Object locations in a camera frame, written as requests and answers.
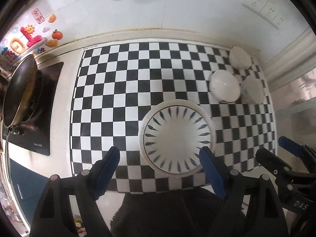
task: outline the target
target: wok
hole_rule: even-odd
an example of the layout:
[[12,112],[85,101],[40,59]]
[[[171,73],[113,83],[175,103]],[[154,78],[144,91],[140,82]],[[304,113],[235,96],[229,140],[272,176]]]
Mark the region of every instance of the wok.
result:
[[9,181],[10,157],[8,152],[9,137],[14,126],[23,119],[32,99],[36,82],[37,64],[34,55],[26,56],[13,72],[7,86],[7,92],[3,103],[3,124],[8,128],[8,135],[5,142],[5,156]]

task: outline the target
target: black and white checkered pattern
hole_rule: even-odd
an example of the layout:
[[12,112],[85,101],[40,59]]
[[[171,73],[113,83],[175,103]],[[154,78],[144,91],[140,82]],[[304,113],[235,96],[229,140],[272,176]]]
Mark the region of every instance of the black and white checkered pattern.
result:
[[[137,42],[85,50],[71,104],[70,150],[74,175],[102,159],[111,146],[121,159],[108,190],[167,191],[202,186],[205,173],[182,179],[155,172],[139,152],[138,129],[145,114],[162,101],[199,104],[214,120],[215,155],[240,172],[258,166],[259,146],[275,151],[272,106],[258,65],[232,68],[229,51],[169,42]],[[226,69],[239,83],[248,75],[261,79],[263,104],[219,104],[209,92],[212,72]]]

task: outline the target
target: red stamp sticker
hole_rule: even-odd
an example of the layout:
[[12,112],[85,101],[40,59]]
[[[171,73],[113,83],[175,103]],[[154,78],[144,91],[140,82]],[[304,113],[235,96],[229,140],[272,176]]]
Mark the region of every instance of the red stamp sticker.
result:
[[36,8],[34,11],[32,11],[32,15],[38,24],[41,24],[45,21],[43,15],[41,14],[41,12],[38,8]]

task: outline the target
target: white wall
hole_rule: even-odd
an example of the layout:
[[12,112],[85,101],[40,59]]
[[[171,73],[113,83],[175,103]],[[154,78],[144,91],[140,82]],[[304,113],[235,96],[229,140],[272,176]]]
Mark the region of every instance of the white wall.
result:
[[[270,1],[279,6],[287,19],[281,30],[243,7],[242,0],[36,0],[15,24],[33,24],[36,30],[34,35],[51,35],[51,32],[44,34],[42,29],[45,25],[50,26],[48,17],[55,13],[57,20],[51,24],[51,29],[56,28],[64,34],[58,45],[91,35],[128,29],[189,30],[232,39],[256,48],[260,50],[260,63],[265,64],[308,27],[289,0]],[[31,15],[34,8],[40,9],[46,19],[44,23],[37,25]]]

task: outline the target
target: blue cabinet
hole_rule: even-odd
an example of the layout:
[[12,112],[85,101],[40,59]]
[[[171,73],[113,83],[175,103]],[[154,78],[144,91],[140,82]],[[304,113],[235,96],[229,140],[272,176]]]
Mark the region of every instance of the blue cabinet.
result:
[[37,174],[10,159],[11,181],[20,206],[29,224],[48,178]]

